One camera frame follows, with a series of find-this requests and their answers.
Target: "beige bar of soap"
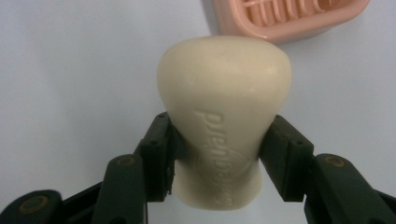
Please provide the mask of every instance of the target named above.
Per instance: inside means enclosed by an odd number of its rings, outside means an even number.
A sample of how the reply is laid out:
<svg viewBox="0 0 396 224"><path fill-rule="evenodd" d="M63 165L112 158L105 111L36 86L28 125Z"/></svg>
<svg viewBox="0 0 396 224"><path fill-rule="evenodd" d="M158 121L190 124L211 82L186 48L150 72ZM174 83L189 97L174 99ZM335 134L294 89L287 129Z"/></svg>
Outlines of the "beige bar of soap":
<svg viewBox="0 0 396 224"><path fill-rule="evenodd" d="M257 39L210 36L165 52L158 88L186 146L173 185L182 202L233 210L256 197L259 147L290 82L286 54Z"/></svg>

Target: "white surface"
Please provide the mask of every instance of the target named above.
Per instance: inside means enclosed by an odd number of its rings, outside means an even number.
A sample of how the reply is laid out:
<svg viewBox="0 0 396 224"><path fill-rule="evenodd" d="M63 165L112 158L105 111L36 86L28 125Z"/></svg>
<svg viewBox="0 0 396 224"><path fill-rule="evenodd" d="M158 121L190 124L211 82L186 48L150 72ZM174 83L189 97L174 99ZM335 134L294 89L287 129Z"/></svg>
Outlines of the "white surface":
<svg viewBox="0 0 396 224"><path fill-rule="evenodd" d="M262 188L262 137L285 103L288 56L244 36L176 44L158 66L158 90L186 146L175 163L173 192L207 210L246 206Z"/></svg>
<svg viewBox="0 0 396 224"><path fill-rule="evenodd" d="M352 161L374 188L396 195L396 2L281 46L293 69L280 112L316 146ZM156 114L163 52L216 33L210 2L2 1L0 209L34 189L67 198L99 182L106 163L134 150ZM191 209L174 196L150 223L306 223L264 174L262 193L233 212Z"/></svg>

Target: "soap bar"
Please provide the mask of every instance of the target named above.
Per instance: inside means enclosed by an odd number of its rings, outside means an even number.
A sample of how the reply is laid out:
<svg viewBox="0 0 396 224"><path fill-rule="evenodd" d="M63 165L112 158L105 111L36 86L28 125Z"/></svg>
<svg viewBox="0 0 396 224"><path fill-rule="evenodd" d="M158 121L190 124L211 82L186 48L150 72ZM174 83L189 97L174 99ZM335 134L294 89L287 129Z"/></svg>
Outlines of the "soap bar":
<svg viewBox="0 0 396 224"><path fill-rule="evenodd" d="M165 52L157 78L186 150L176 161L176 196L207 210L249 204L262 186L262 139L290 88L287 55L248 37L194 38Z"/></svg>

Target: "pink soap dish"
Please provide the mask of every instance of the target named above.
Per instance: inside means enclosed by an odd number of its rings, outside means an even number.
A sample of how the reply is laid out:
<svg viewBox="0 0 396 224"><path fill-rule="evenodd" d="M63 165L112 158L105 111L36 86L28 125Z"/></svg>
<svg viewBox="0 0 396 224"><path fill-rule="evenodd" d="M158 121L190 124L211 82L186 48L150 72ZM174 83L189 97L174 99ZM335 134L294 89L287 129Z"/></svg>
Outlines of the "pink soap dish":
<svg viewBox="0 0 396 224"><path fill-rule="evenodd" d="M358 16L370 0L213 0L222 35L285 43Z"/></svg>

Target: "plastic container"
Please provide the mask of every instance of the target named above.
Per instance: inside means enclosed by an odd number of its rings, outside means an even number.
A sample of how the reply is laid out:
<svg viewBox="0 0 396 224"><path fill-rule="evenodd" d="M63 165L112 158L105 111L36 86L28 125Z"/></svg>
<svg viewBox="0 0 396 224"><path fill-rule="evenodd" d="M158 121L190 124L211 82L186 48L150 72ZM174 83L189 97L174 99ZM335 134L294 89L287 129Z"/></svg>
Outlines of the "plastic container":
<svg viewBox="0 0 396 224"><path fill-rule="evenodd" d="M285 43L358 16L370 0L213 0L222 35Z"/></svg>

